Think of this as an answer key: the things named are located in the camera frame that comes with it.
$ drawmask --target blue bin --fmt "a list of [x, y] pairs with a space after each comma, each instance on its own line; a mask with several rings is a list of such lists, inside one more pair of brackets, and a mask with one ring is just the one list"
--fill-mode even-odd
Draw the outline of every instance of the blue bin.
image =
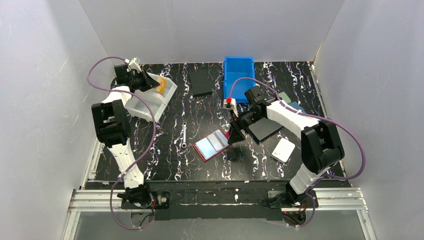
[[[224, 61], [224, 99], [230, 96], [233, 83], [242, 77], [255, 78], [255, 67], [251, 56], [226, 56]], [[252, 80], [240, 80], [234, 87], [232, 98], [237, 103], [248, 103], [245, 92], [256, 83]]]

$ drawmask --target white wall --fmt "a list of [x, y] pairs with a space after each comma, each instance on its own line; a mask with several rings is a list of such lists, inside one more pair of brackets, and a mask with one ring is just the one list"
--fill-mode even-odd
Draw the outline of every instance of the white wall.
[[[78, 0], [0, 3], [1, 239], [62, 237], [94, 142], [86, 83], [107, 56]], [[112, 63], [95, 72], [110, 83]]]
[[[361, 187], [378, 239], [423, 239], [424, 2], [346, 0], [316, 59], [329, 117], [365, 146]], [[343, 137], [346, 171], [359, 168]]]
[[344, 0], [79, 0], [110, 56], [312, 61]]

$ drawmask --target wrench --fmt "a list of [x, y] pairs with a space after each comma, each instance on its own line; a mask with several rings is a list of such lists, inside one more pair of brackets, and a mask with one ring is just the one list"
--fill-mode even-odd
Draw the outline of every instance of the wrench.
[[182, 144], [181, 144], [181, 147], [183, 148], [183, 149], [185, 149], [186, 147], [187, 147], [187, 144], [186, 144], [186, 129], [187, 129], [187, 123], [186, 122], [183, 122], [182, 123]]

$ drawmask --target black marble table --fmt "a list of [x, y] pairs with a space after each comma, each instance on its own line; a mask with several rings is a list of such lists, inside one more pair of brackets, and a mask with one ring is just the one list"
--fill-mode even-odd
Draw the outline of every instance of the black marble table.
[[[285, 92], [309, 114], [323, 116], [311, 72], [307, 62], [255, 62], [255, 77], [278, 92]], [[157, 123], [154, 145], [138, 163], [144, 177], [150, 181], [254, 181], [289, 180], [302, 164], [300, 141], [283, 128], [268, 140], [257, 144], [248, 136], [246, 141], [233, 144], [208, 162], [203, 162], [191, 144], [213, 131], [230, 127], [230, 113], [222, 108], [224, 71], [222, 63], [151, 64], [143, 68], [161, 74], [177, 84], [175, 94]], [[213, 81], [213, 94], [193, 97], [188, 73], [207, 70]], [[140, 156], [148, 146], [152, 123], [130, 117], [134, 157]], [[181, 148], [183, 122], [187, 122], [187, 148]], [[290, 159], [282, 164], [271, 157], [281, 138], [295, 143]], [[331, 169], [341, 175], [337, 164]], [[120, 174], [115, 159], [107, 148], [101, 152], [95, 181], [116, 181]]]

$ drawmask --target green object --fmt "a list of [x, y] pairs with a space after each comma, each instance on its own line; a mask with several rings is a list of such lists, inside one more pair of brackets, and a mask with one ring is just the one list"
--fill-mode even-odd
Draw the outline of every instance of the green object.
[[281, 98], [281, 100], [284, 100], [284, 102], [286, 102], [287, 104], [292, 103], [292, 100], [290, 100], [290, 97], [287, 96], [287, 94], [285, 92], [280, 92], [278, 95]]

